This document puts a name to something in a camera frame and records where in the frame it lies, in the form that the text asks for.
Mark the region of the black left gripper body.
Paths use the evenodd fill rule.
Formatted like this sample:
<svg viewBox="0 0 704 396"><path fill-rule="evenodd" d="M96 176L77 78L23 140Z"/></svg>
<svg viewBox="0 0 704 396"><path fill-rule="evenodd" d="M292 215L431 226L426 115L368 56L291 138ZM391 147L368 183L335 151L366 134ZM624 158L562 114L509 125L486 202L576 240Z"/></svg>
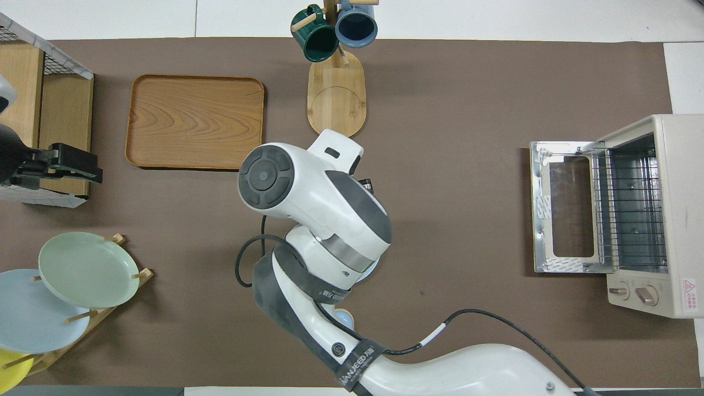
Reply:
<svg viewBox="0 0 704 396"><path fill-rule="evenodd" d="M23 150L23 187L37 190L40 180L83 179L95 174L98 158L88 151L64 143L54 143L48 150L25 147Z"/></svg>

